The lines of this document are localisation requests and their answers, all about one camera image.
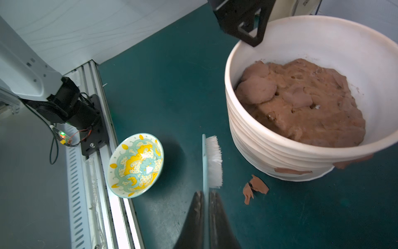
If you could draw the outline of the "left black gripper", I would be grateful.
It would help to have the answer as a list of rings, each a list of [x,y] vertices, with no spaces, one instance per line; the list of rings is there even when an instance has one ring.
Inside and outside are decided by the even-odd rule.
[[[208,3],[221,30],[256,47],[263,41],[276,1],[208,0]]]

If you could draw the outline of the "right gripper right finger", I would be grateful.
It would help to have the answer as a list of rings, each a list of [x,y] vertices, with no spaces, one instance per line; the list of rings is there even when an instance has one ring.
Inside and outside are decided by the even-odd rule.
[[[221,196],[215,190],[209,196],[209,239],[211,249],[241,249],[231,229]]]

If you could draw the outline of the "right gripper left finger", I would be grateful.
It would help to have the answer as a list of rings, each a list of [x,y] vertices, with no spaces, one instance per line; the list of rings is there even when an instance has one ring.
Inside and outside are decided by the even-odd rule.
[[[195,192],[174,249],[202,249],[204,244],[204,194]]]

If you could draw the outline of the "light teal scrub brush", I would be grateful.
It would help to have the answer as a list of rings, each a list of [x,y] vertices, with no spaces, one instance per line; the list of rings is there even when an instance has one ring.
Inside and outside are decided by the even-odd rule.
[[[203,193],[209,196],[210,188],[223,185],[222,151],[216,136],[202,135]]]

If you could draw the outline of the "white ceramic pot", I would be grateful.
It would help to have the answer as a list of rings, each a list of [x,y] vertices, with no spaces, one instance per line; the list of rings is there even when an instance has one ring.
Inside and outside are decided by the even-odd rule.
[[[347,77],[349,89],[366,121],[363,142],[351,148],[327,148],[282,137],[255,120],[235,95],[244,69],[256,61],[285,64],[305,59]],[[398,141],[398,46],[361,24],[328,16],[295,16],[267,25],[256,47],[238,42],[225,69],[230,130],[243,157],[265,174],[305,182]]]

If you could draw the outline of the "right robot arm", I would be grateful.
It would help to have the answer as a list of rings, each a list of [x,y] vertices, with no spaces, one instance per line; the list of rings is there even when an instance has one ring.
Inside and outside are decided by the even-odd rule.
[[[1,81],[35,114],[51,123],[68,123],[92,131],[90,139],[101,154],[107,176],[110,151],[115,147],[109,110],[100,94],[84,100],[68,77],[50,67],[1,21]],[[202,138],[203,189],[193,196],[177,249],[238,249],[217,189],[222,186],[221,148],[215,136]]]

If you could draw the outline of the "brown mud flake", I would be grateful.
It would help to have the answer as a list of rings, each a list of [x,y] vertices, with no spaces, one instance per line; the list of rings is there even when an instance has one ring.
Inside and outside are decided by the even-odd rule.
[[[246,185],[243,187],[243,195],[245,197],[245,205],[250,204],[250,200],[254,198],[254,193],[252,191],[252,187],[249,183],[246,183]]]
[[[252,179],[249,182],[252,190],[266,195],[269,192],[269,187],[257,176],[252,174]]]

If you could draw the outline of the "brown clay mud lump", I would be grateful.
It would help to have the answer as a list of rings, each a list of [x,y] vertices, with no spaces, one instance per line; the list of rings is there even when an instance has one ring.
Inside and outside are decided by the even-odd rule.
[[[335,69],[304,59],[257,61],[244,70],[235,95],[254,119],[287,139],[336,148],[364,140],[365,119]]]

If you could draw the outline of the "yellow teal patterned bowl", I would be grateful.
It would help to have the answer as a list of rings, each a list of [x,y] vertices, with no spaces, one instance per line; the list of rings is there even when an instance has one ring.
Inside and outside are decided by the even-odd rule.
[[[164,149],[158,138],[148,133],[132,135],[111,155],[107,185],[120,198],[138,197],[159,179],[163,165]]]

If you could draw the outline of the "green table mat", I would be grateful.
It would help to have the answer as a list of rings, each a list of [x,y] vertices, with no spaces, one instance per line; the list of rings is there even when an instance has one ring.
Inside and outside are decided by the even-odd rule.
[[[229,128],[224,69],[236,39],[208,5],[99,67],[117,141],[144,132],[165,152],[157,182],[132,199],[145,248],[171,249],[193,194],[202,189],[202,134],[222,149],[219,190],[244,249],[395,249],[398,246],[398,148],[310,182],[286,182],[249,164]],[[243,187],[259,177],[245,205]]]

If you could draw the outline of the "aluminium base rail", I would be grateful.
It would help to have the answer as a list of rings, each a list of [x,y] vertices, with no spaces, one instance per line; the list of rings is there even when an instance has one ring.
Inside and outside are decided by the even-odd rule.
[[[97,65],[89,61],[67,74],[80,90],[99,97],[109,142],[85,157],[81,147],[66,148],[71,247],[143,249],[131,199],[116,196],[106,184],[110,156],[118,141]]]

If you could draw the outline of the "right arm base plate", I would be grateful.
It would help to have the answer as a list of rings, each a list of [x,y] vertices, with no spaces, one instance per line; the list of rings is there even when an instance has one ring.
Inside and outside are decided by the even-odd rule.
[[[95,108],[98,118],[87,132],[82,133],[81,152],[85,157],[89,157],[92,153],[99,151],[102,147],[109,144],[108,131],[106,129],[104,112],[101,107],[100,99],[97,94],[90,96],[89,100]]]

